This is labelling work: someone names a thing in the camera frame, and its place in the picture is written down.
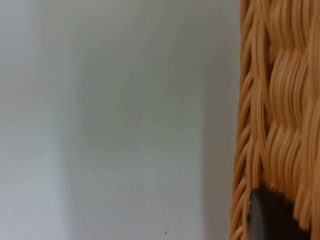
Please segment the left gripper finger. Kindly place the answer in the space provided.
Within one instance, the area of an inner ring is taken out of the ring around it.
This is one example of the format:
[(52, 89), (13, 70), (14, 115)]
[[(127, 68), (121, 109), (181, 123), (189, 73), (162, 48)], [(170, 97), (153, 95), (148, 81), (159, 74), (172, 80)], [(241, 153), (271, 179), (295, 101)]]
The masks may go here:
[(294, 202), (279, 192), (254, 188), (250, 194), (248, 236), (251, 240), (309, 240), (311, 233), (294, 219)]

